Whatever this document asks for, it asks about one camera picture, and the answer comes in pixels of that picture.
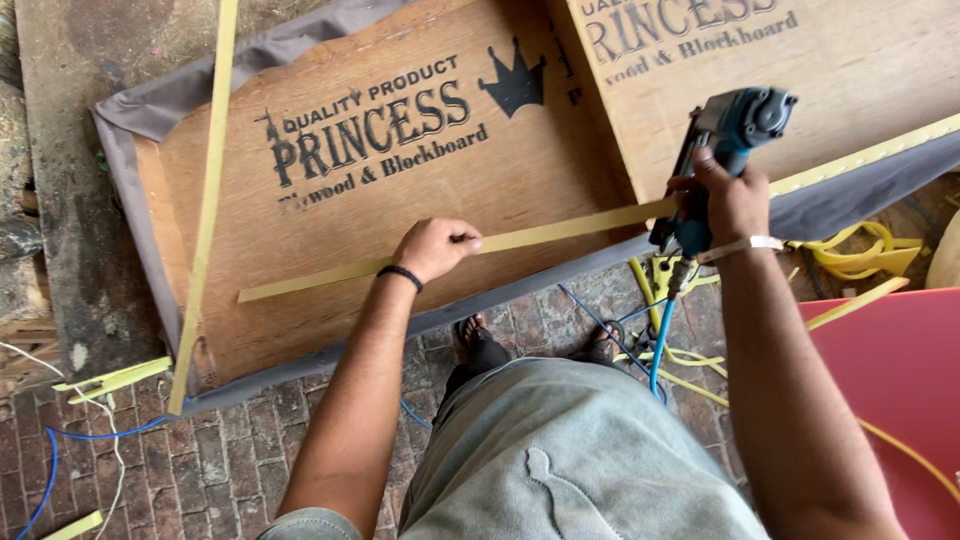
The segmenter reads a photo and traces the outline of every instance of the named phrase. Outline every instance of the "white cable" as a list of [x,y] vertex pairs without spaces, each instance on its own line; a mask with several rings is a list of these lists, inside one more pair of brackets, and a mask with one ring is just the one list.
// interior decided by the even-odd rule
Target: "white cable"
[[37,358],[36,356],[31,355],[30,353],[24,351],[23,349],[19,349],[19,348],[14,347],[13,345],[11,345],[11,344],[9,344],[9,343],[4,343],[3,341],[0,341],[0,345],[3,345],[4,347],[6,347],[6,348],[8,348],[8,349],[12,349],[12,350],[14,350],[14,351],[16,351],[16,352],[18,352],[18,353],[26,356],[26,357],[29,358],[30,360],[33,360],[34,362],[39,362],[39,363],[47,366],[48,368],[54,370],[54,373],[56,373],[57,375],[63,377],[63,372],[62,372],[61,370],[55,368],[54,366],[48,364],[47,362],[44,362],[43,360]]
[[[47,362],[44,362],[43,360],[37,358],[36,356],[33,356],[33,355],[31,355],[30,353],[27,353],[26,351],[24,351],[24,350],[22,350],[22,349],[19,349],[19,348],[17,348],[17,347],[14,347],[13,345],[10,345],[9,343],[4,343],[3,341],[0,341],[0,345],[3,345],[4,347],[6,347],[6,348],[8,348],[8,349],[11,349],[11,350],[13,350],[13,351],[16,351],[17,353],[20,353],[21,355],[24,355],[26,358],[29,358],[30,360],[33,360],[34,362],[39,362],[39,363],[47,366],[47,367],[50,368],[51,370],[53,370],[57,375],[59,375],[59,376],[61,376],[61,377],[64,377],[64,374],[63,374],[63,372],[62,372],[61,370],[59,370],[59,369],[57,369],[56,367],[48,364]],[[107,413],[107,417],[108,417],[109,420],[110,420],[110,429],[113,430],[114,433],[117,432],[116,424],[113,423],[113,411],[111,411],[111,410],[109,409],[109,407],[107,407],[106,405],[104,405],[104,404],[102,404],[102,403],[100,403],[100,402],[95,402],[95,401],[91,400],[90,398],[87,398],[87,396],[84,394],[83,390],[81,390],[80,387],[77,386],[76,384],[72,385],[71,388],[73,388],[73,389],[77,392],[77,394],[80,395],[80,398],[81,398],[84,402],[92,403],[92,404],[100,407],[101,409],[103,409],[103,410]],[[113,503],[110,505],[110,512],[107,513],[107,517],[104,519],[104,524],[100,527],[100,530],[97,532],[97,535],[94,537],[93,540],[100,540],[100,536],[104,533],[104,530],[107,529],[107,524],[110,522],[110,517],[113,516],[113,510],[116,509],[116,507],[117,507],[117,502],[120,500],[120,493],[121,493],[121,491],[123,490],[123,477],[124,477],[125,473],[127,472],[127,464],[124,463],[123,457],[120,456],[120,437],[113,437],[113,454],[116,455],[116,457],[117,457],[117,462],[120,463],[120,479],[119,479],[119,481],[117,481],[116,494],[113,496]]]

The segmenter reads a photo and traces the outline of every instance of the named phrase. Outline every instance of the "forearm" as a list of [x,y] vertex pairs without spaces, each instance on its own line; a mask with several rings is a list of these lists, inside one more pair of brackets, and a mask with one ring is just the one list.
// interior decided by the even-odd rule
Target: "forearm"
[[740,252],[718,267],[736,444],[774,537],[806,538],[846,523],[895,524],[876,458],[773,253]]
[[416,294],[397,274],[373,283],[310,421],[280,515],[326,507],[372,535],[396,436],[403,343]]

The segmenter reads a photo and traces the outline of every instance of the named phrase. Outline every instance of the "pneumatic staple gun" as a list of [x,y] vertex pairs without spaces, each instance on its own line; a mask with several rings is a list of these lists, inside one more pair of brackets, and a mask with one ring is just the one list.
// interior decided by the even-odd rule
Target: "pneumatic staple gun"
[[[740,88],[713,96],[707,104],[690,113],[684,146],[674,176],[693,174],[693,151],[709,146],[713,155],[733,176],[740,176],[750,151],[781,138],[797,98],[773,87]],[[709,249],[713,235],[707,221],[707,190],[699,187],[684,198],[683,207],[672,217],[657,220],[650,242],[666,253],[676,238],[683,258],[673,270],[667,298],[673,300],[686,290],[692,277],[693,260]]]

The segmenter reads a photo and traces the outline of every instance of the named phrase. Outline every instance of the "foot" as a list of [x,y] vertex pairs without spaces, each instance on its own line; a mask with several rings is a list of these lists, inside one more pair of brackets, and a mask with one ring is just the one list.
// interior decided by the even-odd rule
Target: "foot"
[[486,329],[487,318],[484,317],[483,313],[470,316],[464,324],[464,345],[469,349],[473,345],[473,340],[485,339],[484,334],[490,331],[483,332],[481,330]]
[[620,346],[616,344],[616,341],[610,339],[612,335],[614,339],[619,340],[622,343],[623,337],[620,334],[619,325],[614,325],[610,322],[604,325],[603,329],[597,330],[597,336],[593,340],[593,350],[603,357],[605,357],[610,362],[620,354]]

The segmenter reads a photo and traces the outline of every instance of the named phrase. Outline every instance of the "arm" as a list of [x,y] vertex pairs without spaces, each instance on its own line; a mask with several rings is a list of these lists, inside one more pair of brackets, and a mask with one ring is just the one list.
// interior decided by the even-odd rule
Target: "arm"
[[[732,178],[709,151],[714,245],[769,235],[768,181]],[[690,179],[673,179],[683,188]],[[771,250],[717,261],[730,360],[731,415],[757,509],[774,538],[905,539],[867,438],[820,358]]]
[[[480,248],[463,221],[421,221],[394,262],[427,283]],[[367,538],[387,482],[396,436],[407,320],[417,288],[389,273],[373,282],[333,379],[317,405],[277,517],[306,507],[344,516]]]

